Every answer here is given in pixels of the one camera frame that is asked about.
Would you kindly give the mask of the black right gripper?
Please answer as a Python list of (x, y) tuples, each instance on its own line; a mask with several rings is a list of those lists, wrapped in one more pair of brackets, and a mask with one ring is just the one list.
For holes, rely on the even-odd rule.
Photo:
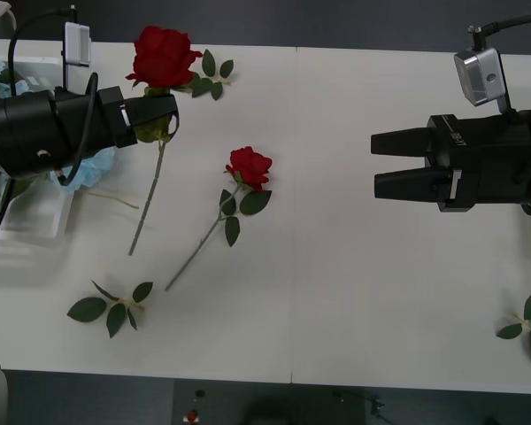
[(427, 156), (427, 167), (376, 174), (376, 198), (435, 202), (442, 212), (531, 205), (531, 182), (520, 178), (531, 168), (531, 110), (478, 119), (433, 115), (424, 128), (372, 135), (371, 153)]

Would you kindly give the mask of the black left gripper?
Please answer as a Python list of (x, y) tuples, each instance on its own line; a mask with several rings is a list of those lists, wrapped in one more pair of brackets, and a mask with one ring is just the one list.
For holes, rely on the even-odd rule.
[[(54, 166), (54, 170), (58, 170), (74, 163), (81, 145), (89, 96), (56, 88), (53, 97), (61, 135), (58, 142), (61, 153)], [(171, 94), (127, 99), (126, 111), (131, 125), (124, 118), (124, 106), (120, 88), (96, 92), (83, 158), (93, 157), (103, 149), (135, 144), (131, 126), (136, 132), (169, 132), (172, 120), (179, 117), (175, 97)]]

